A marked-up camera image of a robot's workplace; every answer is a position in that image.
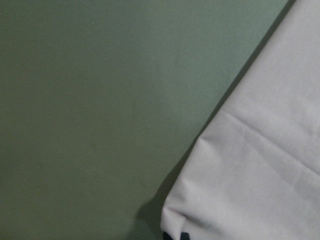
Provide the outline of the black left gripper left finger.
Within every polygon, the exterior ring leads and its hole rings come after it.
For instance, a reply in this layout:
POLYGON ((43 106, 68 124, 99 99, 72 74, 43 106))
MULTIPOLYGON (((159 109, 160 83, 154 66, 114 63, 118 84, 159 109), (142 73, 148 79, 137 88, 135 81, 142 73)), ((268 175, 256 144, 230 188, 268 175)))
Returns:
POLYGON ((163 240, 173 240, 173 238, 167 232, 163 232, 162 239, 163 240))

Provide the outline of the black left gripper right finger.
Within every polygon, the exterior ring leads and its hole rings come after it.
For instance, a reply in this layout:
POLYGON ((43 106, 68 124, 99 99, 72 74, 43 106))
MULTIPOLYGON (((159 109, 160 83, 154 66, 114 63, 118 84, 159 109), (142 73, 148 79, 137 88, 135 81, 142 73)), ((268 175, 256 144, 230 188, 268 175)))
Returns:
POLYGON ((180 234, 180 240, 190 240, 190 234, 188 232, 182 232, 180 234))

